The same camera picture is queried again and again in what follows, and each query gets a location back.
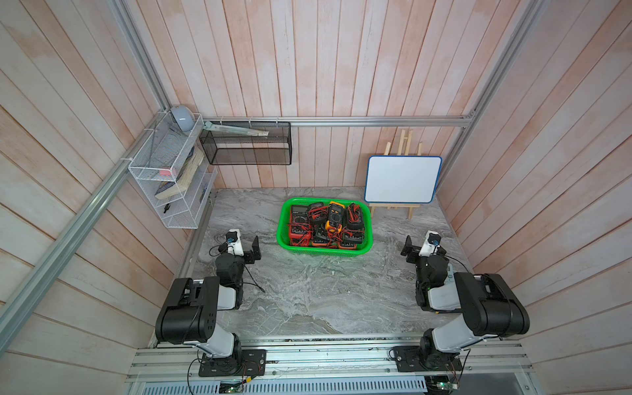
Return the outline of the dark red DT9205A multimeter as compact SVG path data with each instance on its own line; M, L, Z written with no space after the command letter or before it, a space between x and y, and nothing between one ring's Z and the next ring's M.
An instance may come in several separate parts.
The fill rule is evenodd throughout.
M309 247L312 226L309 223L309 208L307 206L293 205L291 207L288 235L292 246Z

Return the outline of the dark green multimeter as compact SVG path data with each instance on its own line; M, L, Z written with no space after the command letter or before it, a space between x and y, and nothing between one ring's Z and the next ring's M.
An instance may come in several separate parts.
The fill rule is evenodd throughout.
M341 231L340 248L344 250L356 250L365 240L364 229L343 228Z

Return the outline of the yellow multimeter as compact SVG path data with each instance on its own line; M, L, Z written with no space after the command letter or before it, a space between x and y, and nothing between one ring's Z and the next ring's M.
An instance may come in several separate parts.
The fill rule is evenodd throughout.
M345 218L345 206L338 202L330 202L328 209L328 218L325 222L325 230L329 234L339 234L342 231L344 218Z

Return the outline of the small black multimeter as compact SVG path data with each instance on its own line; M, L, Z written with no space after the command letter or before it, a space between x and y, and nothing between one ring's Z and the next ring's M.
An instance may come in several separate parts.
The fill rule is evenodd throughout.
M311 225L323 225L329 218L329 206L322 202L315 202L308 206L308 220Z

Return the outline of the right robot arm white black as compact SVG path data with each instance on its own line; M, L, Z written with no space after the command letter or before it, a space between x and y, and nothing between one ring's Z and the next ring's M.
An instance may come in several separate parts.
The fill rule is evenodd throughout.
M430 230L421 246L408 236L401 251L416 267L418 306L426 312L457 315L424 333L417 352L422 363L454 359L464 348L487 338L528 332L528 312L502 276L454 271L456 259L440 242L441 235Z

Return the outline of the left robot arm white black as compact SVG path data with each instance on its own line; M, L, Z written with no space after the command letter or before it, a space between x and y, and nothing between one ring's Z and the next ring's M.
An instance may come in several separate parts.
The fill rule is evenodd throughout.
M210 360L240 362L240 339L223 329L217 316L220 311L240 308L246 284L244 273L262 258L259 240L255 237L246 250L240 231L229 230L218 252L214 276L174 280L158 315L155 334L158 342L195 347Z

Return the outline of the green plastic basket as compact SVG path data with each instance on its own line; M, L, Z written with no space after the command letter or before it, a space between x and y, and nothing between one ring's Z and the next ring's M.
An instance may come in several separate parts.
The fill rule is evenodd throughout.
M339 234L329 234L329 238L331 243L327 248L316 248L311 245L309 247L297 247L292 246L290 242L290 238L288 235L288 224L291 220L291 207L293 205L301 205L301 206L309 206L315 202L322 202L325 205L329 205L330 202L338 202L345 206L347 210L347 206L351 203L358 204L363 212L364 222L365 222L365 240L364 242L358 246L356 250L344 250L340 248L341 243L341 232ZM367 253L373 246L373 230L372 230L372 220L370 218L370 211L368 207L357 201L352 200L344 200L340 198L323 198L323 197L293 197L287 200L282 208L281 215L279 218L279 225L276 233L276 241L279 245L286 250L289 250L293 253L307 253L307 254L316 254L316 255L335 255L335 256L343 256L343 257L353 257L362 255L363 253Z

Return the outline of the wooden block on shelf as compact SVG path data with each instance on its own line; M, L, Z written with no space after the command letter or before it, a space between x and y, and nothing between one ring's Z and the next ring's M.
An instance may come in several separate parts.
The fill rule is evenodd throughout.
M156 191L155 197L159 200L165 200L175 195L185 194L193 181L194 175L202 164L204 159L203 152L193 147L190 155L184 162L183 168L174 182L163 182Z

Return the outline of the grey computer mouse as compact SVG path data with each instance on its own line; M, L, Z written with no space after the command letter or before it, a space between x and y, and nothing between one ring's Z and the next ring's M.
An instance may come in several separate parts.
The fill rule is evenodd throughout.
M185 105L172 107L171 114L182 133L189 134L194 129L196 123L194 114Z

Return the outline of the small whiteboard blue frame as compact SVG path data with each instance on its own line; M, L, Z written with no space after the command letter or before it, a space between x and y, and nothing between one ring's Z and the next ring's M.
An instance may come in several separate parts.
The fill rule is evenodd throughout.
M442 164L440 156L371 156L364 199L368 203L430 203Z

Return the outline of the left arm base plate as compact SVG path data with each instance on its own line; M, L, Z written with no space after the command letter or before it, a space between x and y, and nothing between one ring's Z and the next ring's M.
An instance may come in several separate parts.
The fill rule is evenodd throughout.
M244 349L225 358L202 357L198 375L200 377L257 377L265 374L267 351Z

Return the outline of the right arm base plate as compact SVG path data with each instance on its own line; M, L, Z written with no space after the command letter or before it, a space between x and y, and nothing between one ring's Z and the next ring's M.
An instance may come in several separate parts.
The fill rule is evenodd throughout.
M398 346L390 350L398 372L460 371L459 354L438 352L434 348Z

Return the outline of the black mesh wall basket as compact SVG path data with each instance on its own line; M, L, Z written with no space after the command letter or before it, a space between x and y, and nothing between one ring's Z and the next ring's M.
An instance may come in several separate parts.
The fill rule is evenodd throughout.
M289 166L291 125L272 121L207 121L199 141L214 166Z

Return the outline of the aluminium wall rail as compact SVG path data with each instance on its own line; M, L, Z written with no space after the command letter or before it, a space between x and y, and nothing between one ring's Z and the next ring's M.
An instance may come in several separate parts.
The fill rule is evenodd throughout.
M472 123L472 117L465 116L343 116L343 117L207 117L204 119L212 123L281 123L287 122L297 128L319 127L458 127L464 128Z

